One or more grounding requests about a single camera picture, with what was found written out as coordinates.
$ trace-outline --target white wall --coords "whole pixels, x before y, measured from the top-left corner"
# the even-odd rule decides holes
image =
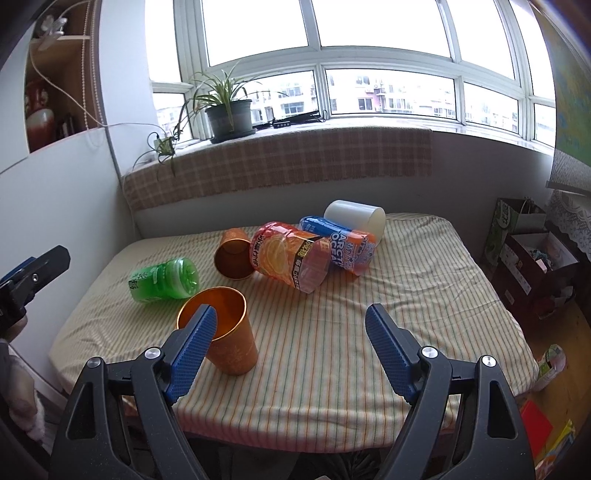
[[[500,141],[433,132],[431,177],[360,179],[309,183],[185,200],[135,214],[144,237],[184,235],[261,225],[271,220],[297,222],[322,215],[336,199],[382,206],[386,212],[420,212],[452,222],[478,259],[497,197],[550,198],[545,183],[552,157]]]
[[[158,125],[148,74],[144,0],[102,0],[99,23],[99,70],[108,125],[138,122]],[[153,125],[109,127],[122,174],[148,151],[146,139],[161,130]]]
[[[0,173],[29,154],[23,98],[25,67],[33,28],[31,25],[0,70]]]
[[[70,269],[27,306],[29,324],[12,346],[61,389],[47,352],[63,322],[105,265],[135,239],[105,132],[80,133],[28,153],[23,114],[26,45],[0,71],[0,277],[61,244]]]

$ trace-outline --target striped bed sheet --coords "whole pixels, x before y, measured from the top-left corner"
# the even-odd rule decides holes
[[[521,329],[447,220],[388,215],[370,269],[357,278],[334,268],[310,295],[258,273],[242,281],[222,277],[213,266],[221,234],[146,239],[120,252],[54,341],[50,359],[63,387],[72,390],[91,356],[119,362],[164,343],[183,302],[134,303],[126,281],[138,267],[180,255],[196,263],[202,288],[243,292],[259,350],[256,367],[241,377],[203,362],[191,391],[174,406],[186,432],[298,452],[391,445],[409,408],[366,336],[372,303],[448,358],[493,355],[515,395],[535,380],[537,364]],[[453,424],[458,405],[450,397],[444,427]]]

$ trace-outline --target green bottle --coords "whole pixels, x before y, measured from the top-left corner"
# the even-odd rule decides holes
[[[199,291],[199,275],[187,257],[173,258],[165,263],[135,270],[128,280],[135,301],[142,303],[187,299]]]

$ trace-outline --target orange cup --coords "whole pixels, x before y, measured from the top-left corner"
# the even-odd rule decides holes
[[[251,265],[251,240],[241,228],[230,228],[222,235],[222,241],[213,257],[217,271],[231,280],[243,280],[255,271]]]
[[[255,339],[246,313],[246,299],[230,287],[213,287],[199,292],[181,308],[177,328],[183,328],[202,304],[211,305],[217,313],[217,329],[205,356],[222,372],[242,375],[258,359]]]

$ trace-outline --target orange bottle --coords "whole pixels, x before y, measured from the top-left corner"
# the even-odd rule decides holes
[[[328,272],[330,241],[287,223],[269,222],[252,238],[250,254],[252,266],[263,275],[312,293]]]

